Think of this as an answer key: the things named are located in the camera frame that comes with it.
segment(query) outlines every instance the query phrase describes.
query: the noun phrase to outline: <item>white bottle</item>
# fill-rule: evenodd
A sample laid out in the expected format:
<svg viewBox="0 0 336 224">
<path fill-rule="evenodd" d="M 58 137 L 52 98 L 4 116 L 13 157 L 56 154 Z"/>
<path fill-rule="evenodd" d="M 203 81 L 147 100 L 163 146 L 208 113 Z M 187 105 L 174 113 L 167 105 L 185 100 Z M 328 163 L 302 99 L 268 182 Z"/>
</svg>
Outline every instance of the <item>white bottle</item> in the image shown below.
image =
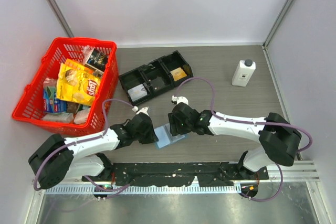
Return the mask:
<svg viewBox="0 0 336 224">
<path fill-rule="evenodd" d="M 232 85 L 245 87 L 254 70 L 256 70 L 256 63 L 254 61 L 241 60 L 238 64 L 235 74 L 233 75 Z"/>
</svg>

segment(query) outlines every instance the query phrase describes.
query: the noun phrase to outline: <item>red shopping basket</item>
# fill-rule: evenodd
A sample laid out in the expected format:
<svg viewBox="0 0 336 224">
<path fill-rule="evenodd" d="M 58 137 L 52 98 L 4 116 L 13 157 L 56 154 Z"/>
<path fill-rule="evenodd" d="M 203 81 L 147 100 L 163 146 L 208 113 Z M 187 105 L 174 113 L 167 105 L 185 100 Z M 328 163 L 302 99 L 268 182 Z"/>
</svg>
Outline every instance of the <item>red shopping basket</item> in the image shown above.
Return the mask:
<svg viewBox="0 0 336 224">
<path fill-rule="evenodd" d="M 83 125 L 55 123 L 40 120 L 43 116 L 43 82 L 46 77 L 58 78 L 59 67 L 67 58 L 82 61 L 81 50 L 89 45 L 109 55 L 104 75 L 91 106 L 88 120 Z M 112 98 L 118 84 L 118 66 L 116 60 L 117 46 L 111 41 L 101 41 L 87 38 L 56 38 L 47 53 L 41 59 L 41 65 L 33 81 L 28 84 L 16 106 L 12 117 L 14 120 L 28 122 L 54 133 L 83 136 L 103 130 L 105 120 L 101 104 L 104 100 Z M 108 113 L 111 103 L 106 103 Z"/>
</svg>

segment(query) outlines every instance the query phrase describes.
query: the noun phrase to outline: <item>small yellow item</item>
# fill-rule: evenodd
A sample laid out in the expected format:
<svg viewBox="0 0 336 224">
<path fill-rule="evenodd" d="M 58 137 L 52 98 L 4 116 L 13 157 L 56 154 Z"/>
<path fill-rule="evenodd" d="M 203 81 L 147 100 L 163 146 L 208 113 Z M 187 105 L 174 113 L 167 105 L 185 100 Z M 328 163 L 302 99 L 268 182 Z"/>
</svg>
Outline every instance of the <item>small yellow item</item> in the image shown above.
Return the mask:
<svg viewBox="0 0 336 224">
<path fill-rule="evenodd" d="M 94 71 L 92 69 L 89 69 L 87 67 L 85 67 L 84 65 L 82 65 L 81 63 L 71 60 L 71 59 L 67 59 L 64 63 L 66 66 L 71 67 L 75 70 L 84 70 L 85 72 L 89 73 L 89 74 L 93 74 Z"/>
<path fill-rule="evenodd" d="M 187 74 L 183 71 L 182 68 L 176 68 L 172 71 L 170 71 L 170 73 L 172 74 L 174 81 L 178 81 L 180 79 L 182 79 L 183 77 L 186 77 Z"/>
<path fill-rule="evenodd" d="M 58 73 L 56 97 L 59 100 L 91 106 L 99 85 L 98 77 L 62 63 Z"/>
</svg>

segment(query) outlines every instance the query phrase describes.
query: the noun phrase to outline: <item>bottle cap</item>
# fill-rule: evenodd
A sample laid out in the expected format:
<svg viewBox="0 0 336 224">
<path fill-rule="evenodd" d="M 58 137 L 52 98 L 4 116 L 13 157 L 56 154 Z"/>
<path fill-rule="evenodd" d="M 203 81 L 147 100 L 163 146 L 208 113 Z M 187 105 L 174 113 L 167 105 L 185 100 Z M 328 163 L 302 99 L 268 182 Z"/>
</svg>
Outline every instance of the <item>bottle cap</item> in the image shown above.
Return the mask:
<svg viewBox="0 0 336 224">
<path fill-rule="evenodd" d="M 246 67 L 250 67 L 253 64 L 253 61 L 251 61 L 251 60 L 245 60 L 244 64 L 245 64 Z"/>
</svg>

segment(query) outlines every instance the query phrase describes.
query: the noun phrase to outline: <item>blue cloth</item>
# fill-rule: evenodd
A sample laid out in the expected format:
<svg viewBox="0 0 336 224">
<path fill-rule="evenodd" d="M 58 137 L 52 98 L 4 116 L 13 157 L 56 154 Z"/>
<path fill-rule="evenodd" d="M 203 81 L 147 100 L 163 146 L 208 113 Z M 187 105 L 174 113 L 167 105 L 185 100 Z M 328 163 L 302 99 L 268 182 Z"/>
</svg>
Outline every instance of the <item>blue cloth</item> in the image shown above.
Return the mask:
<svg viewBox="0 0 336 224">
<path fill-rule="evenodd" d="M 177 141 L 187 137 L 187 135 L 172 136 L 172 134 L 170 134 L 169 132 L 169 129 L 169 124 L 165 124 L 154 129 L 154 132 L 159 139 L 159 141 L 155 143 L 156 148 L 161 149 L 167 145 L 174 144 Z"/>
</svg>

